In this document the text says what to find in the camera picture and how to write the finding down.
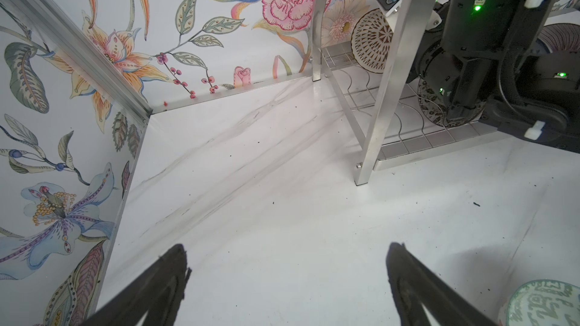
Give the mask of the white lattice bowl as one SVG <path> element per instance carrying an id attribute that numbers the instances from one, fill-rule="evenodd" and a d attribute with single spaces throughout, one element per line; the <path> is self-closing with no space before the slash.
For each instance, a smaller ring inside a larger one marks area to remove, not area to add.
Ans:
<path id="1" fill-rule="evenodd" d="M 350 41 L 358 65 L 369 72 L 382 74 L 393 35 L 380 9 L 364 14 L 356 23 Z"/>

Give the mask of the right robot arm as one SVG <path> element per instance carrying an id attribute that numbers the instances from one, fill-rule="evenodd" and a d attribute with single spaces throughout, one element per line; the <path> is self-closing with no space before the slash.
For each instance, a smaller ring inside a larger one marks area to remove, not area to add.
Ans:
<path id="1" fill-rule="evenodd" d="M 579 151 L 579 53 L 539 43 L 554 0 L 448 0 L 419 45 L 409 80 L 448 121 L 480 117 L 528 142 Z"/>

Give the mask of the purple striped bowl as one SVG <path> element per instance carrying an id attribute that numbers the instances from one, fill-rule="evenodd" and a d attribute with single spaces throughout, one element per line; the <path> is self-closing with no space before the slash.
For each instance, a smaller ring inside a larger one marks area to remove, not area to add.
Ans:
<path id="1" fill-rule="evenodd" d="M 539 33 L 538 42 L 548 53 L 559 51 L 579 52 L 580 25 L 578 24 L 550 24 L 543 27 Z"/>

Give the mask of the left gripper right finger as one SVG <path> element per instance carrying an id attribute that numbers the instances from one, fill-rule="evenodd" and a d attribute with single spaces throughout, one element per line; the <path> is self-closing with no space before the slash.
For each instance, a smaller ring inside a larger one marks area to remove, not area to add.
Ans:
<path id="1" fill-rule="evenodd" d="M 493 325 L 478 309 L 414 257 L 403 244 L 391 243 L 386 268 L 401 325 Z"/>

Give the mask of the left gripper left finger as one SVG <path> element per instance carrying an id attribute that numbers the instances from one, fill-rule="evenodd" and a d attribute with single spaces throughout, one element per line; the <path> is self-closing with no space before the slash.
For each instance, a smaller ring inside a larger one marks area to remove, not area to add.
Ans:
<path id="1" fill-rule="evenodd" d="M 187 252 L 175 244 L 84 325 L 173 325 L 191 274 Z"/>

